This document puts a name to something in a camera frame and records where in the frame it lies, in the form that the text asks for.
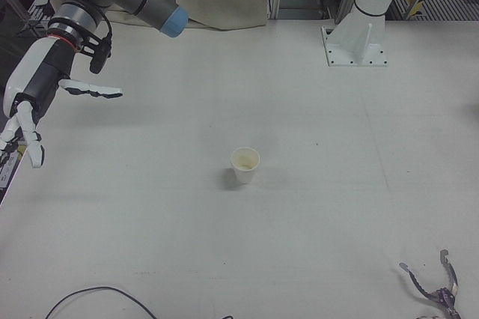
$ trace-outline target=red ring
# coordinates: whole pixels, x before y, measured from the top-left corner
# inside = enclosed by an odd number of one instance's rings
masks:
[[[65,42],[67,42],[67,43],[73,48],[73,50],[74,50],[75,52],[78,52],[78,51],[79,51],[73,43],[71,43],[67,38],[62,37],[62,36],[59,35],[59,34],[49,34],[48,37],[56,37],[56,38],[59,38],[59,39],[61,39],[61,40],[64,40]]]

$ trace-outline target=white pillar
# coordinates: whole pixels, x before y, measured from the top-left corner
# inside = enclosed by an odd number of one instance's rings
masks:
[[[384,13],[392,0],[356,0],[351,13],[333,30],[323,26],[330,66],[384,67]]]

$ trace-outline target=paper cup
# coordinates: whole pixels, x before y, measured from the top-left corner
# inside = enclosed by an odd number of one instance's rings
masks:
[[[253,148],[237,148],[231,154],[231,165],[233,166],[234,174],[241,183],[251,182],[259,164],[260,154]]]

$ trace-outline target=white table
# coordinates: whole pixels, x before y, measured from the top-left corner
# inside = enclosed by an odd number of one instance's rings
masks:
[[[460,281],[478,313],[479,23],[387,24],[387,68],[327,67],[321,22],[114,26],[118,100],[59,91],[0,207],[2,318],[115,285],[160,318],[416,318]],[[231,151],[262,155],[238,186]],[[146,318],[114,293],[56,318]]]

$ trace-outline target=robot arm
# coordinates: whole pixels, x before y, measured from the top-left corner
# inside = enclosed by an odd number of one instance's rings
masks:
[[[94,97],[122,95],[119,88],[89,85],[70,78],[76,53],[92,57],[92,73],[99,73],[110,57],[111,29],[103,39],[94,32],[105,18],[103,11],[114,3],[169,37],[178,36],[188,22],[188,14],[175,0],[65,0],[49,23],[47,37],[30,47],[7,82],[3,110],[10,119],[0,134],[2,162],[23,137],[31,164],[34,168],[42,166],[44,149],[36,126],[46,114],[58,87],[71,94]]]

